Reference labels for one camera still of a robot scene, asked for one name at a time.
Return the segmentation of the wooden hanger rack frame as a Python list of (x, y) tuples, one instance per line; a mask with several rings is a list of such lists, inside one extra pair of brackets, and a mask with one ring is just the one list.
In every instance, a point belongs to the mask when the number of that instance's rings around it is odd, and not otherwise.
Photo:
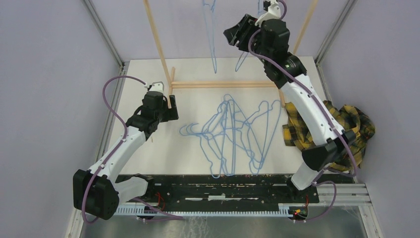
[[(299, 32), (296, 44), (293, 49), (293, 53), (295, 54), (301, 44), (302, 38), (306, 32), (308, 24), (313, 16), (315, 8), (318, 4), (318, 0), (312, 0), (307, 11), (304, 23), (301, 27)], [(149, 25), (152, 31), (152, 35), (154, 38), (154, 42), (158, 51), (158, 55), (160, 58), (160, 62), (163, 68), (163, 72), (169, 87), (168, 94), (172, 94), (173, 89), (188, 89), (188, 88), (263, 88), (263, 87), (274, 87), (274, 84), (268, 82), (258, 82), (258, 81), (241, 81), (241, 80), (234, 80), (234, 81), (226, 81), (226, 80), (219, 80), (219, 81), (190, 81), (186, 83), (181, 82), (174, 82), (175, 76), (175, 67), (171, 68), (171, 72), (169, 73), (167, 63), (163, 54), (163, 48), (159, 39), (158, 30), (153, 18), (153, 14), (151, 11), (151, 7), (148, 0), (143, 0), (143, 5), (146, 11), (146, 15), (149, 21)], [(278, 90), (279, 99), (281, 101), (281, 106), (285, 107), (285, 97), (284, 93), (281, 90)]]

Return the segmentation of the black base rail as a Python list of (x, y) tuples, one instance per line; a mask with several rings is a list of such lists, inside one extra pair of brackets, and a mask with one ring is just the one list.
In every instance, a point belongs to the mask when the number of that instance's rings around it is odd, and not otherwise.
[(291, 175), (260, 174), (213, 178), (211, 175), (149, 175), (140, 199), (165, 212), (268, 212), (279, 204), (319, 203), (313, 186), (296, 191)]

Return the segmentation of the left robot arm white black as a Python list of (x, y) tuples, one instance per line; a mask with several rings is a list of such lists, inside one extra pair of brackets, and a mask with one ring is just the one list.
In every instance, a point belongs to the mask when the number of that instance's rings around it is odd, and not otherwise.
[(150, 138), (158, 125), (179, 118), (175, 95), (165, 97), (158, 91), (147, 92), (142, 105), (124, 124), (119, 140), (88, 170), (73, 176), (73, 206), (103, 220), (110, 219), (119, 205), (146, 194), (150, 180), (134, 175), (117, 181), (123, 167)]

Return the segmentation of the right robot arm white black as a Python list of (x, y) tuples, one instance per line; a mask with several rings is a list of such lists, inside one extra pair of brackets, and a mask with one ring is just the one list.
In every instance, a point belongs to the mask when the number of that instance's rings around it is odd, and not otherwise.
[(311, 133), (314, 145), (302, 151), (303, 162), (288, 185), (301, 191), (315, 184), (328, 166), (348, 155), (355, 164), (350, 145), (356, 135), (337, 122), (313, 89), (300, 59), (288, 51), (290, 31), (280, 18), (257, 24), (249, 14), (223, 31), (231, 46), (256, 56), (266, 76), (290, 99)]

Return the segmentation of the yellow black plaid shirt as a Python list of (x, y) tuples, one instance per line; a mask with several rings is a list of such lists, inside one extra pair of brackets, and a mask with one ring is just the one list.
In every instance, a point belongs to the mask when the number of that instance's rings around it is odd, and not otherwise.
[[(359, 166), (365, 156), (368, 140), (376, 132), (373, 121), (355, 106), (343, 105), (337, 109), (331, 101), (325, 100), (323, 103), (345, 132), (349, 130), (354, 132), (356, 138), (349, 148), (356, 165)], [(297, 147), (300, 151), (314, 147), (312, 135), (293, 103), (286, 103), (285, 110), (288, 115), (287, 124), (282, 126), (285, 145)], [(333, 173), (352, 170), (352, 161), (341, 141), (338, 141), (337, 148), (341, 154), (334, 163), (330, 164), (329, 170)]]

